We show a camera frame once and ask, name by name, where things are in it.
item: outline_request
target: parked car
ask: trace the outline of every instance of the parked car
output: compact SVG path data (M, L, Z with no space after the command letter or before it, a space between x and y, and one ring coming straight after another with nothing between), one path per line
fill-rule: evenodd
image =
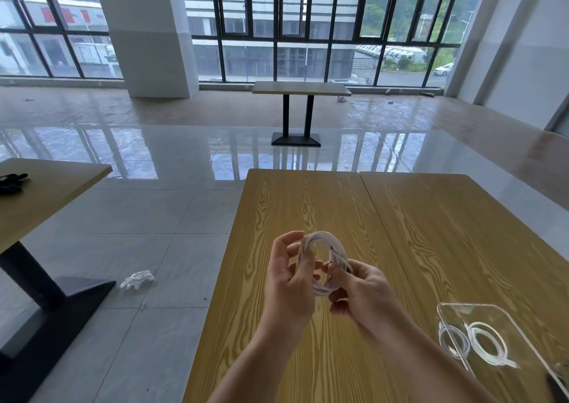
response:
M438 76L446 76L452 70L452 66L454 65L454 63L448 63L444 66L437 67L435 70L433 70L433 74Z

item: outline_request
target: white pillar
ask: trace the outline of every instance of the white pillar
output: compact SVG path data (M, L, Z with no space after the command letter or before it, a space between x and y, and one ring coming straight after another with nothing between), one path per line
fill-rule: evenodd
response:
M131 97L188 98L199 90L184 0L100 0Z

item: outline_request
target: clear plastic tray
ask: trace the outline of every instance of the clear plastic tray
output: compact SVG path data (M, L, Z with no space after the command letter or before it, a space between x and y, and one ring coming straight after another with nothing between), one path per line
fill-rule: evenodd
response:
M530 340L505 310L490 304L439 303L437 312L445 328L458 328L467 335L466 325L482 322L494 328L507 346L508 360L512 365L492 365L473 349L468 354L461 349L460 339L452 332L443 337L450 349L456 350L465 369L473 374L500 401L562 402L569 399L567 388L548 366ZM497 353L492 342L484 335L477 341L488 353Z

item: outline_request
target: left hand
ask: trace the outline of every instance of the left hand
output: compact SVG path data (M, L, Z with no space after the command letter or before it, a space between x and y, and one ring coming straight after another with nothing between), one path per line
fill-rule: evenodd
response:
M322 262L316 261L310 250L304 252L298 269L296 263L288 264L290 258L298 254L303 236L303 231L295 230L274 241L265 281L265 306L259 324L260 331L277 335L278 344L289 342L293 348L314 313L312 278L320 279L314 270L322 268Z

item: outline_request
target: crumpled plastic bag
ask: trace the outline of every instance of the crumpled plastic bag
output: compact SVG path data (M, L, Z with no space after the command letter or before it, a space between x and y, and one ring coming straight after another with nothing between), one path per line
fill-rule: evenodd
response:
M145 280L150 280L151 282L154 281L154 276L150 270L139 271L130 277L127 277L124 279L124 282L121 283L121 287L126 287L127 289L133 287L135 290L138 290L142 282Z

